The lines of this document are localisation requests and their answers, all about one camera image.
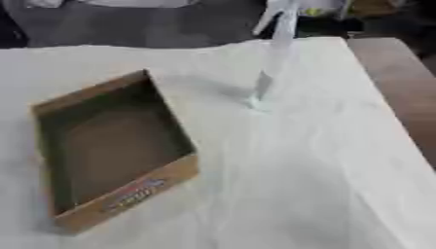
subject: dark floor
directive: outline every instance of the dark floor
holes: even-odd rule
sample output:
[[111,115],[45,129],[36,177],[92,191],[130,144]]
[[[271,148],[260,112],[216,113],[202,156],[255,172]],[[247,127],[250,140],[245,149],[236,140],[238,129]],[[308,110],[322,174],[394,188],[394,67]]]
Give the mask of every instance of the dark floor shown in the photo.
[[92,6],[76,1],[60,9],[25,8],[7,0],[31,47],[114,45],[197,48],[252,39],[264,7],[259,0],[201,0],[179,9]]

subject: table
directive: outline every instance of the table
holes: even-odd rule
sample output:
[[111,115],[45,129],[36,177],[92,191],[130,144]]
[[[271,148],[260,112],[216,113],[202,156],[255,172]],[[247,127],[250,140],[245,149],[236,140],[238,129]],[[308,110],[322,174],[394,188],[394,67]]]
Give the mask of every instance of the table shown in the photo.
[[436,166],[433,74],[398,39],[356,39],[348,44],[429,163]]
[[[0,51],[3,245],[433,249],[433,171],[345,41],[297,40],[263,113],[243,100],[267,45]],[[51,231],[29,105],[140,68],[198,147],[199,177],[78,236]]]

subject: wooden table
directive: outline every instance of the wooden table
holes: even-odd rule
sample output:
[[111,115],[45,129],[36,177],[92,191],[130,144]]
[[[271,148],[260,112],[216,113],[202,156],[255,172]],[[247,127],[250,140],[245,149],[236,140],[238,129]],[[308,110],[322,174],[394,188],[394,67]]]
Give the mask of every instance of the wooden table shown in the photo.
[[436,78],[400,40],[355,39],[348,44],[436,168]]

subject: open cardboard box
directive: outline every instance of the open cardboard box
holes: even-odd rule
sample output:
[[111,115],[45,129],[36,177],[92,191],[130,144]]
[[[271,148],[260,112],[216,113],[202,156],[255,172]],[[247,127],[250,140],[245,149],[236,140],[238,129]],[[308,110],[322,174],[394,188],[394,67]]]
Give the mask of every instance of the open cardboard box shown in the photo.
[[90,228],[198,172],[193,145],[146,71],[33,107],[53,213]]

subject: printed label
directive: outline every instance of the printed label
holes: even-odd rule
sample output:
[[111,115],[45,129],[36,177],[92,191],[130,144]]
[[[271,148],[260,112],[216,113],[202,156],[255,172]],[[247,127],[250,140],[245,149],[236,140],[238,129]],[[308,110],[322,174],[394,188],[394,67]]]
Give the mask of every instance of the printed label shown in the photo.
[[154,194],[158,188],[161,188],[165,184],[165,182],[165,179],[152,179],[134,185],[127,189],[126,194],[118,197],[114,202],[105,206],[101,211],[107,213],[116,211],[119,208],[131,207]]

